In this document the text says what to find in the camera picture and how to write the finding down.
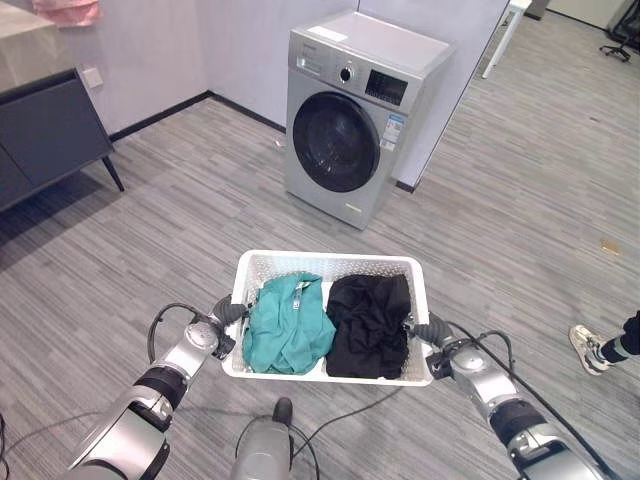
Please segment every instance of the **person's leg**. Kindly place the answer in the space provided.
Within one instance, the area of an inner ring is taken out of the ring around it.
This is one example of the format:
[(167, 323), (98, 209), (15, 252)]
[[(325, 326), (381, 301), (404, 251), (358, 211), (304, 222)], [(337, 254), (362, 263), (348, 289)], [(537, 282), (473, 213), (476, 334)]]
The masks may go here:
[(624, 335), (609, 341), (584, 325), (576, 325), (569, 330), (569, 339), (588, 373), (601, 375), (612, 363), (640, 353), (640, 311), (627, 320), (623, 328)]
[(600, 347), (600, 353), (609, 363), (626, 360), (640, 354), (640, 310), (624, 324), (624, 334)]

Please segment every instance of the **washing machine knob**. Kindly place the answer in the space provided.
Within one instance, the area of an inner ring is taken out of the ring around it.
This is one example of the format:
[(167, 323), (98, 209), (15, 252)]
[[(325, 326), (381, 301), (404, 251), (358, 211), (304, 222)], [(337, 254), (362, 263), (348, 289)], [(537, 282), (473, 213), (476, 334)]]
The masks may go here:
[(351, 77), (353, 77), (353, 70), (351, 69), (351, 67), (344, 67), (342, 70), (340, 70), (340, 80), (342, 81), (342, 83), (346, 83), (349, 80), (351, 80)]

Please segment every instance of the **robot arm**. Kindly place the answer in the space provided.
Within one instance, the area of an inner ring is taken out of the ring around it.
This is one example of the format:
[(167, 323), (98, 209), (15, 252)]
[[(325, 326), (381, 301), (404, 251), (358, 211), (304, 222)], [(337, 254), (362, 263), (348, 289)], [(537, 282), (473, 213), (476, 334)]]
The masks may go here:
[(413, 333), (440, 348), (428, 359), (434, 378), (455, 380), (506, 447), (523, 480), (603, 480), (470, 340), (454, 338), (435, 315), (428, 325), (414, 327)]
[[(61, 480), (152, 480), (169, 456), (165, 432), (209, 356), (222, 360), (235, 346), (224, 329), (244, 312), (229, 298), (209, 315), (196, 313), (182, 339), (118, 398), (74, 453)], [(281, 399), (271, 421), (248, 432), (233, 480), (289, 477), (291, 402)]]

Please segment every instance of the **teal shirt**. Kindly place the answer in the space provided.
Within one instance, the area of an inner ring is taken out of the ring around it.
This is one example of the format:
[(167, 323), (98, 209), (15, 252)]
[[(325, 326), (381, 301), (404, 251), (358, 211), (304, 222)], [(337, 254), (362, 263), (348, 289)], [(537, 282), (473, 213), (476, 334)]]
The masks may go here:
[(322, 308), (322, 277), (293, 273), (264, 284), (242, 343), (258, 373), (310, 371), (331, 349), (335, 327)]

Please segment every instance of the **sneaker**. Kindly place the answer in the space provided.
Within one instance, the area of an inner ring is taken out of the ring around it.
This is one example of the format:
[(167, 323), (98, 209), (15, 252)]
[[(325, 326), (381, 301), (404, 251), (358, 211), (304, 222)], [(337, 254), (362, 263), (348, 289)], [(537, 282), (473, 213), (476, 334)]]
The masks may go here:
[(578, 352), (582, 366), (591, 375), (602, 375), (609, 369), (610, 363), (600, 354), (600, 346), (606, 340), (596, 335), (584, 325), (576, 325), (569, 330), (569, 340)]

